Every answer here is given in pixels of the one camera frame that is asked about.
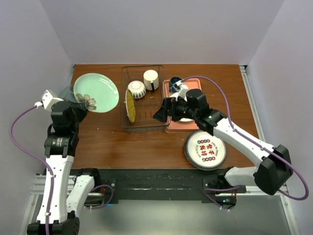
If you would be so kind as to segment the light blue plate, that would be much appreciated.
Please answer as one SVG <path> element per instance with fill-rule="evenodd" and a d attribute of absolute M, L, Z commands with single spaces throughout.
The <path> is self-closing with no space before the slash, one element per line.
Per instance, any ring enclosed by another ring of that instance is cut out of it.
<path fill-rule="evenodd" d="M 106 76 L 99 73 L 87 73 L 80 76 L 73 85 L 77 102 L 96 113 L 106 113 L 119 103 L 117 86 Z"/>

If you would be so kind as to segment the white bowl orange rim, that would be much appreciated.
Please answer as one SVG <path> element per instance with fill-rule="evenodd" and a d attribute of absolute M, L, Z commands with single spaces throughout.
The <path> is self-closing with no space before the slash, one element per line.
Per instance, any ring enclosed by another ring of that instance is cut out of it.
<path fill-rule="evenodd" d="M 138 80 L 132 81 L 127 86 L 134 99 L 141 99 L 146 94 L 145 85 Z"/>

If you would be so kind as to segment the woven bamboo tray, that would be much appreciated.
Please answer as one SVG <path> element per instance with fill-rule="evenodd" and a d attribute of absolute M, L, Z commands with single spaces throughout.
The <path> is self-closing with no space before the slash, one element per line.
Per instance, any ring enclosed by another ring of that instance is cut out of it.
<path fill-rule="evenodd" d="M 135 122 L 135 102 L 132 93 L 129 90 L 126 90 L 125 93 L 125 106 L 127 117 L 129 118 L 130 123 Z"/>

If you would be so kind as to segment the cream mug black handle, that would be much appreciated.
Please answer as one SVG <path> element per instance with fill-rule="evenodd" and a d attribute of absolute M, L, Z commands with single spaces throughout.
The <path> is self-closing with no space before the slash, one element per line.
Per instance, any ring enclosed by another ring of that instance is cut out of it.
<path fill-rule="evenodd" d="M 145 88 L 150 91 L 155 91 L 159 86 L 158 73 L 155 70 L 147 70 L 143 74 Z"/>

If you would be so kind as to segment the chinese text plate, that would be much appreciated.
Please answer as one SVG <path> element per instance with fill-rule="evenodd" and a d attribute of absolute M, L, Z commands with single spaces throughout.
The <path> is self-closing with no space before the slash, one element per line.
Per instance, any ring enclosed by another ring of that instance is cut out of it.
<path fill-rule="evenodd" d="M 201 130 L 187 138 L 184 153 L 189 163 L 201 170 L 217 169 L 226 160 L 225 143 Z"/>

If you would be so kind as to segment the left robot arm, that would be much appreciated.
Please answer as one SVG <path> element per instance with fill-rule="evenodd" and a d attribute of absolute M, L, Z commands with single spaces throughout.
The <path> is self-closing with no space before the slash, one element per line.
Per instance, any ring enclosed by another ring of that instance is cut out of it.
<path fill-rule="evenodd" d="M 79 124 L 87 115 L 83 104 L 61 100 L 51 107 L 52 124 L 45 140 L 47 173 L 44 195 L 36 222 L 27 226 L 29 235 L 76 235 L 79 215 L 89 192 L 101 188 L 96 168 L 79 170 L 74 187 L 68 181 L 78 145 Z"/>

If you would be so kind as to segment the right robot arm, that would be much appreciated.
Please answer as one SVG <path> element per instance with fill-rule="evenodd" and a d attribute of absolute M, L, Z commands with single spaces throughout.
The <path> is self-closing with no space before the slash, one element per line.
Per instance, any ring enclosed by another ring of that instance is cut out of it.
<path fill-rule="evenodd" d="M 244 131 L 225 114 L 210 108 L 199 89 L 188 90 L 186 98 L 164 98 L 153 119 L 165 122 L 168 117 L 172 121 L 194 120 L 200 130 L 227 142 L 254 163 L 254 167 L 230 168 L 218 180 L 223 192 L 230 192 L 235 186 L 257 186 L 264 193 L 274 195 L 293 174 L 285 146 L 275 147 Z"/>

